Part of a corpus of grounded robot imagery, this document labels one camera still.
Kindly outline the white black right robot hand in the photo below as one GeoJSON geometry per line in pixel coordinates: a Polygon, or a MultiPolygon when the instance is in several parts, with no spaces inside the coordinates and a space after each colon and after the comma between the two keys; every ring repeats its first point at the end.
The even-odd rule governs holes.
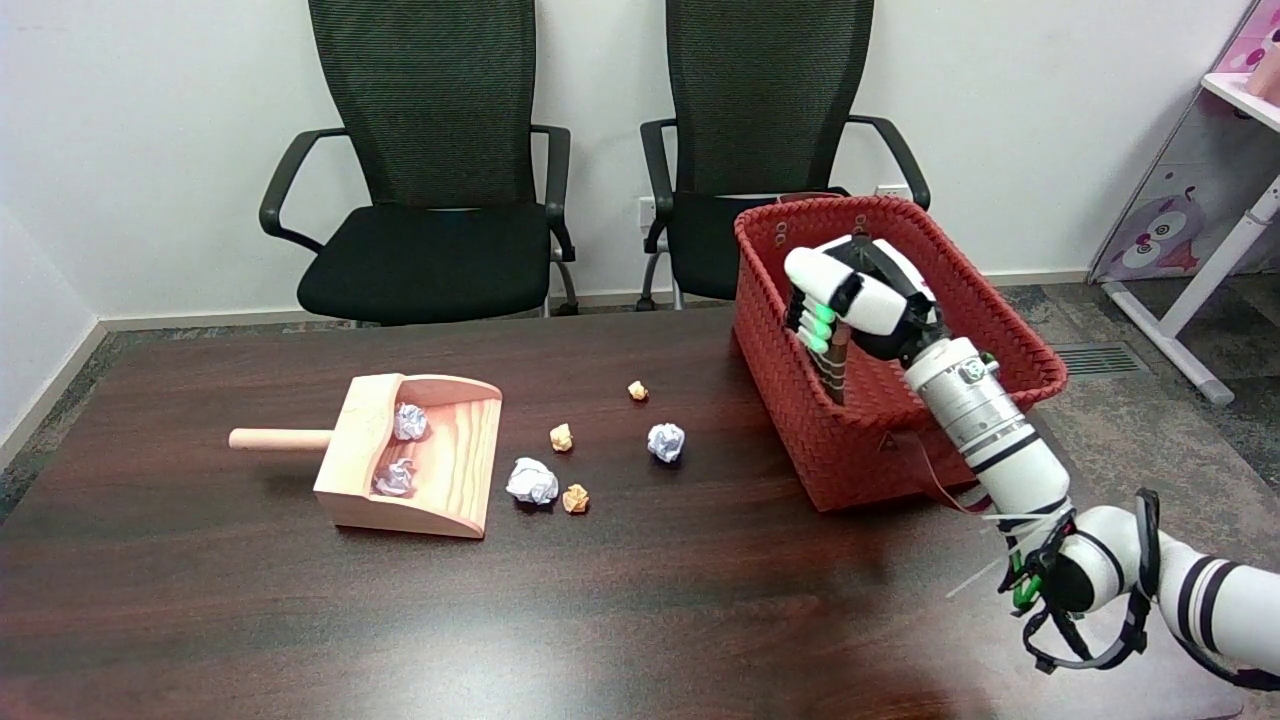
{"type": "Polygon", "coordinates": [[[904,368],[951,336],[923,274],[887,240],[846,234],[787,252],[791,284],[785,325],[817,357],[832,356],[836,334],[868,356],[904,368]]]}

